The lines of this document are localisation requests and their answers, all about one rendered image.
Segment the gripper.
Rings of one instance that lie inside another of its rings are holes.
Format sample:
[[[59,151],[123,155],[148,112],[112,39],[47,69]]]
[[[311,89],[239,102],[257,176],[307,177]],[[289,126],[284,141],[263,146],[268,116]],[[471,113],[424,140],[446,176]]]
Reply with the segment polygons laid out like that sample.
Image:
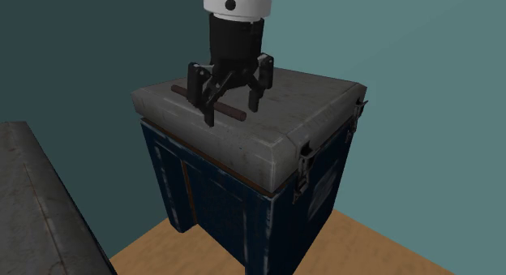
[[[212,66],[191,62],[187,68],[187,100],[214,126],[213,104],[236,80],[235,71],[244,70],[250,88],[248,108],[256,113],[264,91],[272,87],[274,58],[261,53],[264,19],[242,22],[209,15],[209,46]]]

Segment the dark brown rod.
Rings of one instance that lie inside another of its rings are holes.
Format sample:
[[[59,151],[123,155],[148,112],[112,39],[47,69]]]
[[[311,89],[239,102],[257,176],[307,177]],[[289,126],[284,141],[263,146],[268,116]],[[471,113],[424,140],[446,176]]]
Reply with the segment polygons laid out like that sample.
[[[176,92],[177,94],[187,98],[187,90],[185,88],[178,86],[178,85],[172,85],[171,90],[173,92]],[[234,119],[241,121],[241,122],[245,121],[247,118],[246,112],[236,109],[230,105],[227,105],[227,104],[219,102],[219,101],[217,101],[213,104],[213,109],[221,114],[224,114],[228,117],[234,118]]]

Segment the blue chest with grey lid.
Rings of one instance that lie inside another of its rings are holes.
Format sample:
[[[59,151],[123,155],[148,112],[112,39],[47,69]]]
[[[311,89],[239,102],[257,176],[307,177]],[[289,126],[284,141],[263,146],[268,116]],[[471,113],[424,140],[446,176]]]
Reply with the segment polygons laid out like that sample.
[[[131,95],[170,224],[200,226],[246,275],[293,275],[333,210],[366,103],[357,82],[273,76],[257,112],[213,127],[176,93],[185,79]]]

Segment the grey worn cabinet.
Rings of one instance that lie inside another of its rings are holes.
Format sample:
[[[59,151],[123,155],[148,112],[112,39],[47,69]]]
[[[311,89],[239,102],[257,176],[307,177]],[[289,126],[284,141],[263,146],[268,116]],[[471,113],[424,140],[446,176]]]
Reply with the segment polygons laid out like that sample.
[[[0,123],[0,275],[118,275],[26,122]]]

